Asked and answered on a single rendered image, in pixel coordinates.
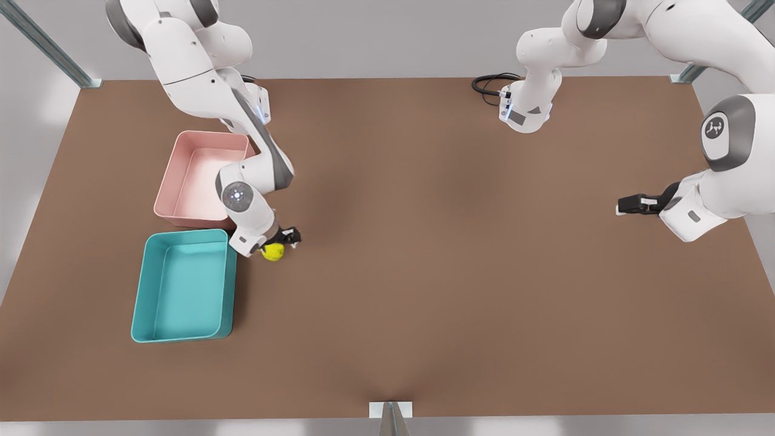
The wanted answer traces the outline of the pink plastic tray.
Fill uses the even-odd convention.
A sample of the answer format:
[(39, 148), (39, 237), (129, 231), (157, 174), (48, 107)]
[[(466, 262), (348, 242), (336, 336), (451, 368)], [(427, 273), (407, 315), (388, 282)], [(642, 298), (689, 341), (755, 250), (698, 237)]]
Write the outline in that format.
[(183, 131), (171, 157), (153, 205), (155, 215), (179, 227), (236, 228), (215, 190), (219, 170), (254, 156), (247, 136), (210, 131)]

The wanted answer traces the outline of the teal plastic tray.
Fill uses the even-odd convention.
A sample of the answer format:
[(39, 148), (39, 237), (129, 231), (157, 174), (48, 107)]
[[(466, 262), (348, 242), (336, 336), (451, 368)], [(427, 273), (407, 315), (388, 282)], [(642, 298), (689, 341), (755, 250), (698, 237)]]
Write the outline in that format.
[(131, 337), (138, 344), (218, 340), (233, 329), (237, 254), (221, 229), (148, 237)]

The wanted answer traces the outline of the silver frame post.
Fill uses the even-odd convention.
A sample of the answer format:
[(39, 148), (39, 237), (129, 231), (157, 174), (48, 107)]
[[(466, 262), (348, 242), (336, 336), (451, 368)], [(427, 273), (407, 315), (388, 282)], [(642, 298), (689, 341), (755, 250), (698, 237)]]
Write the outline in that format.
[(103, 80), (89, 76), (14, 0), (0, 0), (0, 15), (14, 25), (79, 88), (98, 89), (102, 86)]
[(413, 416), (411, 401), (369, 403), (369, 417), (380, 419), (378, 436), (411, 436), (405, 419)]
[(681, 58), (686, 67), (670, 74), (670, 82), (691, 84), (714, 69), (736, 78), (748, 91), (775, 93), (775, 23), (770, 35), (756, 26), (767, 12), (775, 14), (775, 0), (747, 0), (741, 11), (728, 0), (690, 0), (690, 5), (708, 11), (692, 13), (682, 28), (690, 46), (688, 57)]

